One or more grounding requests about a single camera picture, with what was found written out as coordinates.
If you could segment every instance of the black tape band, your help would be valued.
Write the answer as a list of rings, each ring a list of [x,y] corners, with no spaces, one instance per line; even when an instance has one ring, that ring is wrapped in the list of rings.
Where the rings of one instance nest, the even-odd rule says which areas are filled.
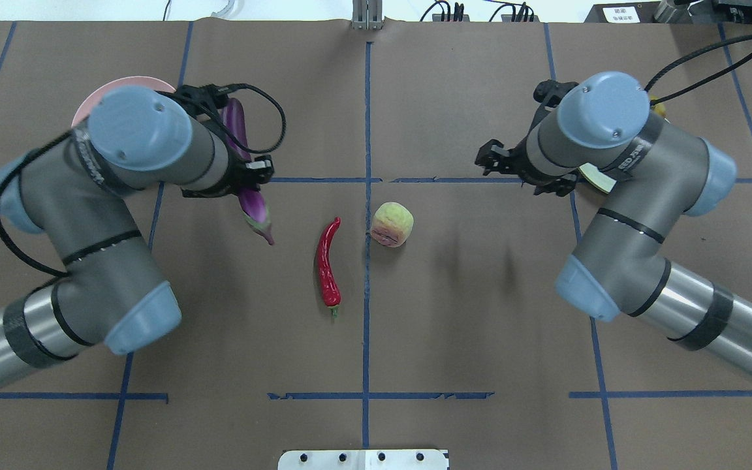
[[[108,247],[121,243],[123,240],[129,240],[129,238],[135,238],[135,237],[141,237],[141,232],[139,232],[138,230],[131,230],[128,232],[123,232],[120,235],[115,235],[114,237],[107,238],[104,241],[95,243],[93,245],[85,247],[82,250],[78,250],[74,253],[69,254],[69,256],[66,256],[65,258],[63,258],[63,264],[68,266],[69,264],[72,264],[72,262],[75,262],[78,259],[86,258],[92,253],[99,252],[102,249],[108,249]]]
[[[672,273],[672,262],[668,259],[666,261],[666,266],[663,268],[663,274],[660,275],[660,281],[657,282],[657,286],[654,288],[654,291],[651,292],[651,295],[648,296],[647,300],[642,304],[642,306],[639,307],[639,309],[633,311],[632,313],[629,313],[630,317],[638,317],[643,312],[648,310],[649,307],[651,307],[652,304],[654,304],[654,301],[657,300],[658,297],[660,297],[661,292],[663,292],[663,288],[666,286],[666,282],[669,280],[669,274]]]
[[[51,291],[51,308],[54,309],[54,318],[57,319],[57,324],[60,325],[63,333],[66,333],[66,336],[78,345],[94,346],[95,343],[90,343],[87,340],[80,338],[77,333],[74,333],[74,330],[72,330],[68,322],[63,318],[63,312],[60,310],[59,298],[57,298],[57,288],[59,288],[59,286],[59,283],[54,285],[54,290]]]
[[[51,353],[45,346],[36,340],[27,329],[25,323],[25,300],[17,300],[5,307],[2,315],[2,327],[5,339],[13,350],[13,354],[23,362],[36,369],[47,369],[74,358],[62,357]]]
[[[638,166],[648,152],[651,151],[651,147],[654,146],[654,142],[657,137],[660,137],[660,132],[663,130],[663,118],[650,113],[646,124],[642,126],[642,130],[637,134],[626,146],[623,153],[619,157],[615,158],[606,166],[600,168],[600,172],[605,173],[611,178],[617,181],[626,181],[632,178],[632,170]]]
[[[730,314],[733,313],[733,294],[717,283],[713,283],[713,301],[701,322],[692,331],[678,339],[669,338],[687,351],[698,351],[718,338],[727,328]]]
[[[80,164],[98,187],[113,196],[122,198],[137,191],[118,178],[108,161],[92,146],[92,137],[85,124],[76,126],[72,130],[72,136],[74,148],[80,157]]]
[[[612,211],[611,209],[606,208],[600,208],[597,211],[597,214],[603,215],[605,217],[611,217],[612,219],[616,220],[617,222],[624,223],[629,227],[632,227],[638,232],[644,233],[645,235],[650,236],[654,241],[657,243],[663,244],[663,240],[666,238],[663,237],[663,235],[660,235],[660,233],[657,233],[653,229],[646,227],[644,224],[639,223],[638,221],[634,220],[633,218],[629,218],[624,216],[623,214],[620,214],[618,212]]]

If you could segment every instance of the cable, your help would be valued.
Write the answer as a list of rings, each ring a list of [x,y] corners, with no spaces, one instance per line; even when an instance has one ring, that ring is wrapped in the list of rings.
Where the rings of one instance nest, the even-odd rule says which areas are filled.
[[[503,5],[499,6],[497,10],[495,10],[494,13],[492,13],[492,17],[489,18],[488,23],[492,23],[492,21],[495,19],[495,15],[498,14],[499,11],[501,11],[502,8],[512,7],[512,17],[516,15],[516,4],[514,3],[504,3]]]
[[[281,105],[277,103],[277,101],[275,101],[275,99],[272,98],[272,96],[269,96],[268,93],[257,88],[256,86],[253,86],[252,84],[230,84],[229,86],[227,86],[227,88],[230,89],[230,92],[232,93],[240,89],[250,89],[251,91],[257,93],[257,95],[260,95],[263,98],[265,98],[267,101],[272,103],[275,108],[277,108],[277,112],[280,113],[281,128],[280,128],[280,137],[277,139],[277,142],[275,142],[273,146],[269,147],[268,149],[251,149],[245,146],[245,144],[240,142],[238,138],[236,138],[232,134],[232,132],[228,129],[228,127],[222,122],[222,119],[217,112],[207,109],[205,106],[202,106],[201,103],[194,101],[193,99],[185,98],[184,96],[177,95],[176,93],[169,93],[166,91],[158,91],[156,93],[158,93],[159,95],[164,95],[171,99],[175,99],[176,101],[181,101],[185,104],[194,105],[195,107],[197,107],[197,109],[201,110],[202,113],[205,114],[205,116],[208,116],[209,118],[211,118],[214,124],[216,124],[223,132],[225,132],[225,135],[229,139],[233,140],[234,144],[240,147],[240,149],[242,149],[243,151],[246,151],[248,153],[253,153],[253,154],[262,154],[262,153],[269,153],[277,149],[277,147],[279,147],[281,143],[283,143],[283,137],[286,136],[286,128],[287,128],[286,114],[283,112],[283,107],[281,107]]]
[[[493,20],[495,20],[495,15],[498,14],[499,11],[501,11],[502,8],[511,7],[512,8],[512,16],[510,18],[510,22],[514,23],[516,21],[516,18],[518,18],[518,21],[521,22],[523,18],[523,22],[532,21],[535,18],[535,10],[532,9],[531,6],[527,5],[525,3],[511,3],[511,2],[501,2],[500,0],[485,0],[486,2],[490,3],[501,3],[501,6],[498,7],[498,9],[495,10],[494,13],[492,13],[492,16],[489,17],[489,22],[492,23]]]
[[[445,3],[445,8],[448,9],[448,15],[445,12],[445,8],[443,8],[443,3]],[[451,5],[448,2],[445,2],[444,0],[436,0],[436,2],[431,3],[431,6],[429,7],[429,9],[427,9],[426,12],[423,13],[423,16],[420,18],[420,21],[426,21],[426,15],[428,14],[428,12],[433,10],[433,8],[435,8],[437,5],[439,5],[439,8],[443,12],[443,21],[446,21],[447,17],[448,18],[451,17]]]
[[[29,166],[33,161],[37,160],[39,157],[42,157],[47,151],[50,149],[53,149],[55,146],[59,145],[63,140],[68,139],[68,137],[71,136],[71,130],[63,132],[61,136],[57,137],[54,140],[51,140],[51,142],[45,144],[40,149],[36,149],[35,151],[29,152],[29,154],[25,155],[25,158],[21,161],[21,163],[17,164],[15,168],[11,170],[11,172],[8,173],[7,176],[5,176],[5,179],[0,183],[0,204],[2,200],[2,195],[5,193],[5,189],[8,188],[8,185],[13,181],[14,178],[17,178],[22,173],[22,170],[25,169],[25,167]],[[31,258],[27,253],[19,249],[18,246],[16,246],[16,243],[13,241],[12,238],[10,238],[10,235],[8,235],[8,231],[5,230],[5,227],[2,224],[2,214],[0,212],[0,238],[2,239],[2,242],[5,244],[6,247],[16,255],[17,258],[21,259],[24,264],[29,265],[31,268],[34,268],[34,270],[42,271],[46,274],[51,274],[54,277],[67,277],[69,276],[69,273],[66,273],[65,271],[57,271],[54,268],[51,268],[50,266],[46,266],[45,264],[42,264],[41,262],[37,261],[36,259]]]
[[[700,56],[702,54],[707,54],[708,52],[716,50],[717,48],[722,48],[722,47],[725,47],[725,46],[728,46],[728,45],[731,45],[731,44],[736,44],[737,42],[749,41],[751,39],[752,39],[752,35],[739,36],[737,38],[727,39],[725,41],[716,42],[715,44],[708,45],[707,47],[704,47],[704,48],[699,48],[699,50],[697,50],[695,52],[686,54],[685,56],[681,57],[680,59],[675,60],[675,62],[669,63],[669,65],[667,65],[667,66],[663,67],[662,69],[660,69],[660,71],[657,72],[657,74],[655,74],[654,77],[651,77],[650,81],[648,81],[648,84],[646,85],[645,90],[646,90],[647,93],[650,92],[651,87],[653,87],[654,84],[657,83],[657,81],[660,80],[660,78],[663,77],[663,75],[665,75],[667,72],[671,71],[672,69],[674,69],[678,65],[681,65],[681,63],[689,62],[689,60],[695,59],[695,57],[698,57],[698,56]],[[695,82],[694,84],[691,84],[691,86],[687,86],[686,88],[681,89],[680,91],[672,93],[671,95],[665,96],[663,98],[652,99],[651,102],[650,102],[650,105],[654,106],[656,104],[663,103],[663,101],[669,101],[669,99],[677,98],[678,96],[683,95],[684,93],[690,92],[690,91],[698,88],[699,86],[703,86],[704,84],[710,83],[711,81],[715,80],[716,78],[719,78],[722,75],[728,74],[728,72],[735,71],[735,69],[737,69],[740,66],[744,65],[744,63],[747,63],[750,59],[752,59],[752,52],[750,54],[747,54],[746,56],[744,56],[744,58],[741,59],[739,62],[736,62],[733,65],[729,66],[728,68],[725,68],[725,69],[723,69],[723,70],[721,70],[719,72],[716,72],[715,74],[712,74],[709,77],[704,78],[703,80],[699,80],[699,81]]]

